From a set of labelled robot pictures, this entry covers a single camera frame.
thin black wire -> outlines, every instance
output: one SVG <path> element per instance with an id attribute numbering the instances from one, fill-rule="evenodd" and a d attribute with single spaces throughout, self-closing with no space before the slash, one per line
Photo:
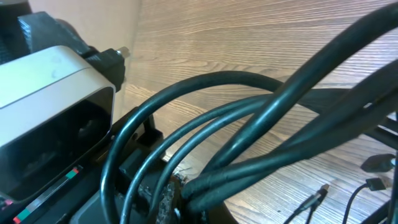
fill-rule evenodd
<path id="1" fill-rule="evenodd" d="M 312 219 L 312 216 L 313 216 L 314 212 L 315 212 L 315 208 L 311 207 L 310 212 L 308 213 L 307 221 L 305 221 L 305 224 L 310 224 L 311 223 L 311 219 Z"/>
<path id="2" fill-rule="evenodd" d="M 286 219 L 286 221 L 284 222 L 284 224 L 289 224 L 289 223 L 290 223 L 291 221 L 293 221 L 293 219 L 294 219 L 295 217 L 297 217 L 297 215 L 299 215 L 301 212 L 302 212 L 302 211 L 294 212 L 293 214 L 291 214 L 291 215 Z"/>
<path id="3" fill-rule="evenodd" d="M 343 223 L 342 223 L 342 224 L 346 224 L 346 223 L 347 223 L 348 215 L 349 215 L 349 210 L 350 210 L 350 208 L 351 208 L 351 204 L 353 203 L 355 196 L 356 196 L 362 189 L 364 189 L 364 188 L 366 188 L 366 187 L 368 187 L 367 184 L 363 184 L 363 185 L 359 186 L 359 187 L 353 192 L 353 194 L 351 195 L 351 197 L 349 198 L 348 203 L 347 203 L 347 207 L 346 207 L 346 211 L 345 211 L 345 213 L 344 213 Z"/>

black connector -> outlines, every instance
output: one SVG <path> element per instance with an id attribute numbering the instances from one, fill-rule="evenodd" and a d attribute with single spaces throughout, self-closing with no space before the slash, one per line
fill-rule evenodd
<path id="1" fill-rule="evenodd" d="M 394 168 L 391 160 L 395 159 L 393 154 L 380 154 L 371 156 L 361 165 L 361 169 L 365 172 L 388 172 Z"/>
<path id="2" fill-rule="evenodd" d="M 366 184 L 368 185 L 369 190 L 377 191 L 377 190 L 386 190 L 387 185 L 380 178 L 370 178 L 366 180 Z"/>

wood grain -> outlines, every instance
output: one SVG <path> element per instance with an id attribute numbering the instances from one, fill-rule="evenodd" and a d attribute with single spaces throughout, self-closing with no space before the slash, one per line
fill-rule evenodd
<path id="1" fill-rule="evenodd" d="M 286 81 L 314 53 L 359 17 L 392 1 L 380 0 L 142 0 L 127 78 L 124 111 L 159 90 L 185 78 L 220 70 L 257 72 Z M 362 49 L 317 85 L 350 88 L 398 56 L 397 31 Z M 155 113 L 165 136 L 194 117 L 224 103 L 266 93 L 244 86 L 208 88 L 178 98 Z M 268 153 L 311 121 L 316 114 L 295 106 L 272 130 L 237 161 Z M 177 170 L 190 179 L 247 118 L 200 144 Z M 190 136 L 168 151 L 168 159 Z M 356 187 L 375 174 L 359 166 L 371 155 L 392 149 L 361 136 L 334 150 L 285 167 L 229 198 L 228 208 L 240 223 L 282 223 L 321 185 L 328 197 L 312 223 L 341 223 L 346 203 Z M 363 190 L 351 209 L 349 223 L 359 223 L 389 198 L 390 191 Z M 294 220 L 304 223 L 307 213 Z"/>

red marking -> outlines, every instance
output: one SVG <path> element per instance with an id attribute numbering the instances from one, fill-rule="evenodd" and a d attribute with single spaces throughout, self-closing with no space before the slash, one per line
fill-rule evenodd
<path id="1" fill-rule="evenodd" d="M 21 223 L 21 221 L 19 220 L 18 217 L 13 218 L 12 220 L 13 220 L 16 224 L 20 224 L 20 223 Z"/>

cable connector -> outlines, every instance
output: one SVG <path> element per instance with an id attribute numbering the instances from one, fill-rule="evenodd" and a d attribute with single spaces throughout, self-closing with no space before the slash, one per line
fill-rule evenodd
<path id="1" fill-rule="evenodd" d="M 300 213 L 314 205 L 317 207 L 326 197 L 328 190 L 329 190 L 329 185 L 328 184 L 323 185 L 321 189 L 319 189 L 314 195 L 309 196 L 309 198 L 307 198 L 303 203 L 301 203 L 301 205 L 298 206 L 298 208 L 294 211 L 294 213 Z"/>
<path id="2" fill-rule="evenodd" d="M 371 191 L 387 189 L 387 184 L 380 178 L 366 179 L 366 184 Z"/>

